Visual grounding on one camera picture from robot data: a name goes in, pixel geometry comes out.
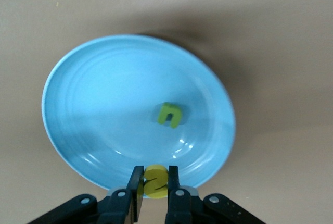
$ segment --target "plate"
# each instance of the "plate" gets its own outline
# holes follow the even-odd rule
[[[134,166],[179,167],[198,187],[232,149],[235,116],[215,74],[187,50],[144,35],[84,43],[50,73],[46,132],[77,173],[105,188],[127,185]]]

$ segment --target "table surface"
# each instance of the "table surface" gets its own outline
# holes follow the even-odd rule
[[[267,223],[331,223],[332,0],[0,0],[0,222],[26,223],[106,191],[51,145],[41,95],[58,60],[104,35],[181,42],[226,86],[237,133],[201,197],[225,194]],[[139,223],[164,223],[166,199]]]

